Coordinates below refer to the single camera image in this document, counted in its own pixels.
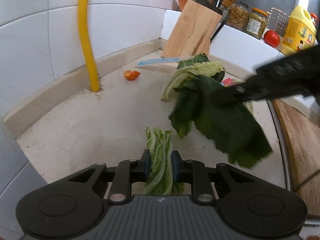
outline cutting board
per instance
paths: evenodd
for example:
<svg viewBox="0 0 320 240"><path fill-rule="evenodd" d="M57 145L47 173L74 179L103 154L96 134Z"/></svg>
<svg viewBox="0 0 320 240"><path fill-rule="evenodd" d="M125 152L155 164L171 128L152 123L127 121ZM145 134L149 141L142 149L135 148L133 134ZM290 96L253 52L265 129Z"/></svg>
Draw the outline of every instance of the cutting board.
<svg viewBox="0 0 320 240"><path fill-rule="evenodd" d="M293 187L300 188L296 194L306 203L308 214L320 216L320 174L301 187L320 169L320 128L280 99L273 105L288 148Z"/></svg>
<svg viewBox="0 0 320 240"><path fill-rule="evenodd" d="M210 36L221 15L211 9L188 0L168 39L161 57L209 55Z"/></svg>

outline yellow detergent bottle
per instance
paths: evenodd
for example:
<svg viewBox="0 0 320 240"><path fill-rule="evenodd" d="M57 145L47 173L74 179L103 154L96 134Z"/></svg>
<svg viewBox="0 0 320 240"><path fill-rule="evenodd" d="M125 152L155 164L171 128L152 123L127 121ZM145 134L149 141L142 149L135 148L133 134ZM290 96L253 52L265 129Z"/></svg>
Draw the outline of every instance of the yellow detergent bottle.
<svg viewBox="0 0 320 240"><path fill-rule="evenodd" d="M305 8L298 5L291 13L281 45L281 52L286 56L312 47L316 40L316 28Z"/></svg>

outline yellow pipe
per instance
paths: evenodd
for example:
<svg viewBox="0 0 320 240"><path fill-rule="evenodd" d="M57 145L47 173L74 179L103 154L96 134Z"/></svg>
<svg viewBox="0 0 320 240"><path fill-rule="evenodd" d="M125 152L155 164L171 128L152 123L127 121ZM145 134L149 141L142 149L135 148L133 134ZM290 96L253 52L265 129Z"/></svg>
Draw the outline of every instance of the yellow pipe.
<svg viewBox="0 0 320 240"><path fill-rule="evenodd" d="M88 31L88 0L79 0L78 1L78 30L79 37L81 42L81 47L84 55L84 60L88 68L90 83L91 83L91 91L98 92L100 91L99 78L97 66L94 61L89 31Z"/></svg>

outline wooden knife block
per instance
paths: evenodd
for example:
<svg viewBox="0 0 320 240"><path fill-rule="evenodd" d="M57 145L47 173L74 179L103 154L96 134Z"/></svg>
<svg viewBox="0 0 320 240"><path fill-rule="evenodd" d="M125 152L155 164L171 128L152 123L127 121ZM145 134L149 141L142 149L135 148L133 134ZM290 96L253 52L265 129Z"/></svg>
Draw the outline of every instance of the wooden knife block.
<svg viewBox="0 0 320 240"><path fill-rule="evenodd" d="M210 36L222 15L188 0L169 37L161 57L209 55Z"/></svg>

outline ribbed gray panel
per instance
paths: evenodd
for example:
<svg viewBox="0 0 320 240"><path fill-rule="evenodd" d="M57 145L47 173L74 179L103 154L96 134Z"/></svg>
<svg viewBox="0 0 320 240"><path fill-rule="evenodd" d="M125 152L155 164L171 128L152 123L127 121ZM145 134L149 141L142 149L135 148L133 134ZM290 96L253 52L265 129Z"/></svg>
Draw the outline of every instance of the ribbed gray panel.
<svg viewBox="0 0 320 240"><path fill-rule="evenodd" d="M34 240L30 236L25 236L23 239ZM233 231L224 224L213 207L194 204L189 196L135 196L127 205L111 207L96 228L73 239L249 240L252 238ZM298 236L289 239L301 240Z"/></svg>

